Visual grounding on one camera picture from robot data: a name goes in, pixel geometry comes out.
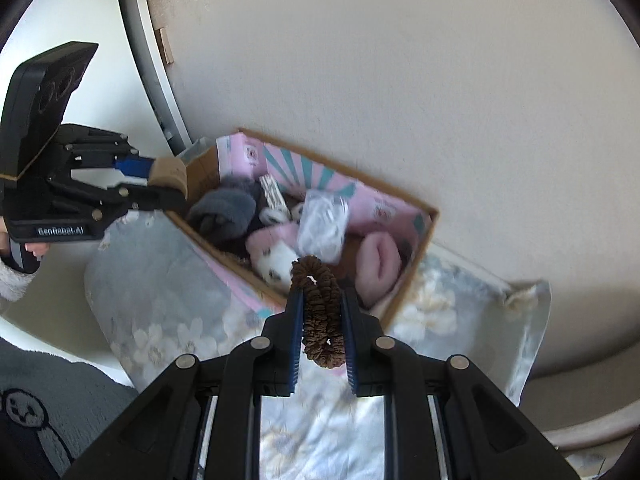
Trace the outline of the person left hand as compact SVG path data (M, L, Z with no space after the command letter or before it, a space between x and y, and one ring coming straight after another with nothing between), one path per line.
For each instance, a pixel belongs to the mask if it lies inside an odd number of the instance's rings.
M0 218L1 260L11 269L24 274L34 274L42 257L49 251L48 243L20 244L9 237L6 222Z

